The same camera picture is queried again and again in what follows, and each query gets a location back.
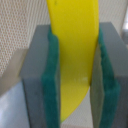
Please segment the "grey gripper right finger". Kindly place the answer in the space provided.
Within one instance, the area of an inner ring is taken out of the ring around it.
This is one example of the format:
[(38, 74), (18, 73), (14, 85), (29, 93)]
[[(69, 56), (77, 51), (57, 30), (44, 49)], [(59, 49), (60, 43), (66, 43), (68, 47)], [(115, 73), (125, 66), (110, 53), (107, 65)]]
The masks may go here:
[(128, 48), (110, 22), (99, 28), (90, 103), (94, 128), (128, 128)]

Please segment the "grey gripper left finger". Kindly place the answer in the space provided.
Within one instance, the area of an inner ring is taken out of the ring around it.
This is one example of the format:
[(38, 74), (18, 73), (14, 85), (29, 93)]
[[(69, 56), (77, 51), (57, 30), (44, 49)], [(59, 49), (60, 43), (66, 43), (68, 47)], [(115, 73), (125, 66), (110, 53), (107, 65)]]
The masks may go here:
[(30, 128), (60, 128), (59, 43), (50, 25), (36, 27), (20, 77)]

